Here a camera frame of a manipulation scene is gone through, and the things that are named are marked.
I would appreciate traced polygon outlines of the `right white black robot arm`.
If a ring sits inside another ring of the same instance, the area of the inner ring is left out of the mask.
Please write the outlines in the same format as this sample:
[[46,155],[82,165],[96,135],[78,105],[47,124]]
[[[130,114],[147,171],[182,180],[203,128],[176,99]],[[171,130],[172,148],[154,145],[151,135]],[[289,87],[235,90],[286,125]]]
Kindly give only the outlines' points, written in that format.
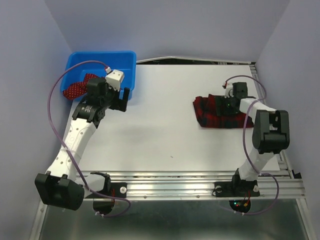
[[258,197],[258,177],[274,155],[290,144],[289,113],[276,110],[248,95],[245,82],[226,82],[225,93],[216,97],[219,116],[243,113],[245,121],[252,120],[252,150],[246,151],[245,162],[235,171],[231,181],[215,182],[214,195],[220,198]]

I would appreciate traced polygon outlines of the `red white-dotted skirt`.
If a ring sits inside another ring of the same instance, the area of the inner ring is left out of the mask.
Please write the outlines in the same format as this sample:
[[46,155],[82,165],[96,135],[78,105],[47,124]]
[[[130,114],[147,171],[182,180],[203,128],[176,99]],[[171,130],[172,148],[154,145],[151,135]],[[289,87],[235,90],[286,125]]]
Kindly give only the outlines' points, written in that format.
[[62,91],[62,95],[70,101],[73,101],[87,93],[87,83],[89,80],[98,76],[92,73],[86,73],[82,81],[72,83],[67,89]]

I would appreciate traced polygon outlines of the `red navy plaid skirt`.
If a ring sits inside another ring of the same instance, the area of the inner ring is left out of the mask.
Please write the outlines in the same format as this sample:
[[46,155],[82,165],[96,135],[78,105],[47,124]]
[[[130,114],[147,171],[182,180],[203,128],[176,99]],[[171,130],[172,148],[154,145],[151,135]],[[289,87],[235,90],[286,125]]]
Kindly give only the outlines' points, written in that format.
[[230,116],[217,116],[215,96],[209,94],[207,97],[197,96],[193,101],[196,120],[203,128],[212,129],[241,129],[244,126],[253,128],[254,123],[249,117],[245,122],[246,114],[238,113]]

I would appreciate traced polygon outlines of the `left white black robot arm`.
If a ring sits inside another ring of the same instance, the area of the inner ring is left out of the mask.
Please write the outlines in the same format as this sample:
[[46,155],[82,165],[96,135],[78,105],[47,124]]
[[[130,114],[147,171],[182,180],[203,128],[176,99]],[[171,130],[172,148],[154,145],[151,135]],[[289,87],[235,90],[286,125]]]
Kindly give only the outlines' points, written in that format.
[[123,72],[113,71],[105,77],[87,73],[83,81],[72,83],[62,94],[68,100],[81,100],[76,106],[67,135],[61,139],[60,150],[45,173],[35,178],[42,202],[49,206],[78,210],[83,200],[94,194],[113,203],[126,198],[112,187],[108,173],[93,171],[84,176],[79,163],[90,138],[98,129],[106,110],[125,112],[130,89],[120,97]]

